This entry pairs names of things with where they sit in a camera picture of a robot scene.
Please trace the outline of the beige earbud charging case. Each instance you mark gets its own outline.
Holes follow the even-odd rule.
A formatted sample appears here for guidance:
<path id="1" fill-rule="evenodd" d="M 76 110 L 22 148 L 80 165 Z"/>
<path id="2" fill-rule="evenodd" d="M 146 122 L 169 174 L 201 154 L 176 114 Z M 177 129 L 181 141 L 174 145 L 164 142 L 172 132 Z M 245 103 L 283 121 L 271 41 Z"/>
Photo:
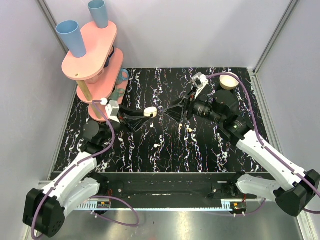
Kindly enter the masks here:
<path id="1" fill-rule="evenodd" d="M 154 106 L 147 107 L 143 111 L 145 117 L 155 118 L 158 114 L 158 109 Z"/>

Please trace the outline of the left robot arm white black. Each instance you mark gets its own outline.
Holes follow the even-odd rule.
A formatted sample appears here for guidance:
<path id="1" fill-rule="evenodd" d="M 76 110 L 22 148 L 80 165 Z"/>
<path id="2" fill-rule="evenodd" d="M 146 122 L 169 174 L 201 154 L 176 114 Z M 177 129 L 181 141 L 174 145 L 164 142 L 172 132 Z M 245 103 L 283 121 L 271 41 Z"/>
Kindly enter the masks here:
<path id="1" fill-rule="evenodd" d="M 111 201 L 118 201 L 109 188 L 109 179 L 95 171 L 103 161 L 103 154 L 112 148 L 116 131 L 138 131 L 158 114 L 156 107 L 133 110 L 116 101 L 106 104 L 105 111 L 94 100 L 92 105 L 100 111 L 106 123 L 88 121 L 83 128 L 84 144 L 75 160 L 54 180 L 41 189 L 33 188 L 26 195 L 22 221 L 31 228 L 31 238 L 51 238 L 62 228 L 67 216 L 85 201 L 85 211 L 101 218 Z"/>

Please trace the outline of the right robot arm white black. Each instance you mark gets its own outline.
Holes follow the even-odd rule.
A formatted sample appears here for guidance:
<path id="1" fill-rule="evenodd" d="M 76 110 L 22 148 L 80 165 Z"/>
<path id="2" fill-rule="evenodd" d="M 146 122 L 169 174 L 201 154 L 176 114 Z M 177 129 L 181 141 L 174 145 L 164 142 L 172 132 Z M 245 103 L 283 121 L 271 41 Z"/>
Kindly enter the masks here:
<path id="1" fill-rule="evenodd" d="M 237 113 L 238 100 L 229 90 L 218 90 L 213 101 L 203 101 L 192 90 L 175 100 L 164 113 L 177 122 L 183 118 L 201 117 L 217 124 L 223 140 L 242 150 L 258 162 L 273 180 L 240 173 L 227 185 L 228 195 L 255 195 L 275 202 L 280 209 L 297 217 L 316 195 L 320 175 L 315 170 L 305 171 L 285 158 L 262 139 L 253 125 Z"/>

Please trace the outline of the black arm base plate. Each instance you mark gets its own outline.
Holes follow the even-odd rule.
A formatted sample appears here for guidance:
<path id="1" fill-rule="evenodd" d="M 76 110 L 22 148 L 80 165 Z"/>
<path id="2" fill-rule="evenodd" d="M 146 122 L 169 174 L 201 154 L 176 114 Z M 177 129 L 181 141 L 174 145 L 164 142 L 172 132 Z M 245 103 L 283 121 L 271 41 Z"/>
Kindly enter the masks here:
<path id="1" fill-rule="evenodd" d="M 104 173 L 109 194 L 138 209 L 205 209 L 242 201 L 236 173 Z"/>

